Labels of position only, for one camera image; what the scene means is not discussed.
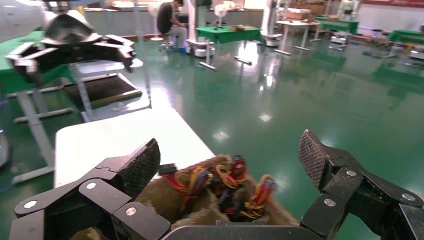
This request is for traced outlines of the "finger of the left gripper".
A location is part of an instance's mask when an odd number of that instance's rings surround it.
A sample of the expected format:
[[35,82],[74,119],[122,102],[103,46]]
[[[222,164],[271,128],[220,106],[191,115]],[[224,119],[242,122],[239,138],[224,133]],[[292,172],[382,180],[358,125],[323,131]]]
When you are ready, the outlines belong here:
[[60,65],[76,63],[78,50],[69,45],[26,42],[6,55],[13,69],[27,83],[42,83],[42,75]]
[[90,34],[79,44],[77,61],[118,62],[123,64],[128,73],[131,73],[131,65],[136,57],[134,44],[134,41],[113,34]]

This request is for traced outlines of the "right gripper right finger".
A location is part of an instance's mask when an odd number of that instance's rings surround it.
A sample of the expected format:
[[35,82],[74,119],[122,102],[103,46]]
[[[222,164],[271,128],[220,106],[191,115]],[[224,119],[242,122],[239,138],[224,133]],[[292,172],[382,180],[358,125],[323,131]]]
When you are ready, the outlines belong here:
[[301,227],[332,240],[354,215],[383,240],[423,239],[424,202],[417,194],[369,172],[348,151],[325,145],[308,129],[298,159],[320,193]]

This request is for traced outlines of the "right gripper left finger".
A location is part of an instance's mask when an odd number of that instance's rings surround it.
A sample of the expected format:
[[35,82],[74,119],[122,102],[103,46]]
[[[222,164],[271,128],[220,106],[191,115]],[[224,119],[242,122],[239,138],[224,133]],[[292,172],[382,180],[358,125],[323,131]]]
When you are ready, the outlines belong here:
[[170,222],[136,201],[160,162],[154,138],[129,155],[104,159],[78,180],[20,202],[9,238],[68,240],[93,228],[108,240],[162,239]]

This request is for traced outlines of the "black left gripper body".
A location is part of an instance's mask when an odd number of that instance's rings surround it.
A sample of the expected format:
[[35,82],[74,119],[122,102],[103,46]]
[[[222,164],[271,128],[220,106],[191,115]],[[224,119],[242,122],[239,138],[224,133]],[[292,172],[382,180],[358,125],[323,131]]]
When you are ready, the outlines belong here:
[[77,10],[45,11],[43,15],[43,44],[71,45],[100,39],[95,28]]

